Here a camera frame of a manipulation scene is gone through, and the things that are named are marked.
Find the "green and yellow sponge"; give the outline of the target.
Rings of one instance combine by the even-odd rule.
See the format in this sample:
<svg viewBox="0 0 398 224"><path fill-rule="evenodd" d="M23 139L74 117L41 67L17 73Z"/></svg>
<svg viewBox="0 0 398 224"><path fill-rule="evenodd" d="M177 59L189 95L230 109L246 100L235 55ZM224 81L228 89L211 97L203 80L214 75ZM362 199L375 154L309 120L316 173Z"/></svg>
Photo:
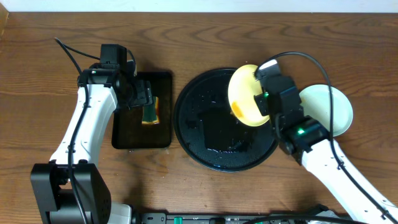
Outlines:
<svg viewBox="0 0 398 224"><path fill-rule="evenodd" d="M142 124L158 124L159 119L159 98L156 96L152 97L152 104L145 105L142 110Z"/></svg>

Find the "mint green plate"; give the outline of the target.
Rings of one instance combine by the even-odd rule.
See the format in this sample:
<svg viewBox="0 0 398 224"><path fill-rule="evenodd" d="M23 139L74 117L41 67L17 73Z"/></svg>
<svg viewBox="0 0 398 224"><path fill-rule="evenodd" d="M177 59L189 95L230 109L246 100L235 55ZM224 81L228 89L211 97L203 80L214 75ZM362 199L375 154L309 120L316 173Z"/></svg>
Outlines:
<svg viewBox="0 0 398 224"><path fill-rule="evenodd" d="M345 133L353 122L353 107L345 94L331 87L333 99L333 136ZM305 116L311 116L330 130L330 91L328 85L311 85L299 93Z"/></svg>

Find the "yellow plate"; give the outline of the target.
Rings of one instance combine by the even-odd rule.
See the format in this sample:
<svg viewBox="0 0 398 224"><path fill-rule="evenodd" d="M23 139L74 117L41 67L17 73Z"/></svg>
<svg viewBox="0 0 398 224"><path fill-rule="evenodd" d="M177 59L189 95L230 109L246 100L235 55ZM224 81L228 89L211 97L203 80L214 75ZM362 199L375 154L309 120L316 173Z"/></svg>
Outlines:
<svg viewBox="0 0 398 224"><path fill-rule="evenodd" d="M246 126L257 127L269 121L269 115L263 116L254 99L263 94L254 72L257 65L243 65L232 75L228 84L228 101L232 113Z"/></svg>

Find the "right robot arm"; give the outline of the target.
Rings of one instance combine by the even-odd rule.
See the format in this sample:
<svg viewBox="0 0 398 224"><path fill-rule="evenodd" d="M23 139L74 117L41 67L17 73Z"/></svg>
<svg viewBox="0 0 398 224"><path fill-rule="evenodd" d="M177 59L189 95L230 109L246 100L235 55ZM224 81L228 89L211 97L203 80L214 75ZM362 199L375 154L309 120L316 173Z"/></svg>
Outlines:
<svg viewBox="0 0 398 224"><path fill-rule="evenodd" d="M397 207L349 161L333 136L318 120L307 116L291 77L256 75L263 94L260 111L270 117L280 147L313 174L348 215L362 223L397 223Z"/></svg>

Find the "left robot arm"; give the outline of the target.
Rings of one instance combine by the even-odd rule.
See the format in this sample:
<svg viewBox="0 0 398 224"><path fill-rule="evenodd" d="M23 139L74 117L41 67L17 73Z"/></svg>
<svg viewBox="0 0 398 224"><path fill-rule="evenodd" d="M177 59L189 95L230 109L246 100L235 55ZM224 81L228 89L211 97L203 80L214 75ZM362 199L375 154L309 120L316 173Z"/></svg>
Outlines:
<svg viewBox="0 0 398 224"><path fill-rule="evenodd" d="M111 115L151 103L150 84L128 68L89 68L78 78L78 99L67 131L30 182L43 223L132 223L133 209L113 202L97 165Z"/></svg>

